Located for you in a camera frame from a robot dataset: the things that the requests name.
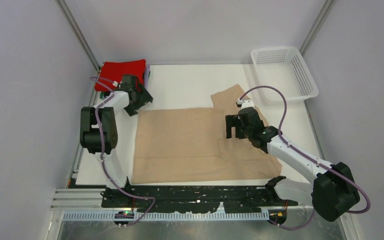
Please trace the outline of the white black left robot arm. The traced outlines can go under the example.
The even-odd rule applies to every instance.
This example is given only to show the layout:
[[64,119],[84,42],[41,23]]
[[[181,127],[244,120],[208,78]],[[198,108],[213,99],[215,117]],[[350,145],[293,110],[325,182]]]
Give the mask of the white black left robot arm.
[[117,189],[115,202],[121,207],[128,207],[134,197],[130,190],[124,188],[128,177],[116,151],[119,140],[116,115],[125,112],[130,117],[136,116],[154,99],[135,75],[125,74],[119,82],[99,76],[90,79],[108,90],[109,94],[101,103],[81,109],[79,142],[98,161],[106,178],[106,187]]

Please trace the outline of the beige t shirt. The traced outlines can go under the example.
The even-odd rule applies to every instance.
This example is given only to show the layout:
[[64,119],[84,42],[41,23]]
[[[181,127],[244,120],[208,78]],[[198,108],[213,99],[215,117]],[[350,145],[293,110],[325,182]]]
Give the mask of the beige t shirt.
[[211,96],[212,107],[144,110],[138,115],[131,183],[272,179],[279,160],[246,139],[226,137],[226,115],[244,93],[234,85]]

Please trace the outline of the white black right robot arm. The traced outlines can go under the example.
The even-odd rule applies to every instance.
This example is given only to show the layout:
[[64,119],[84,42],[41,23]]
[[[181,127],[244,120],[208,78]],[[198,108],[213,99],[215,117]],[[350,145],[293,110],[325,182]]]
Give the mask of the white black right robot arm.
[[265,198],[271,205],[292,200],[313,207],[326,221],[333,222],[361,200],[351,169],[332,164],[295,146],[280,129],[264,125],[257,110],[242,108],[225,116],[226,137],[247,139],[251,145],[294,168],[307,182],[277,176],[265,184]]

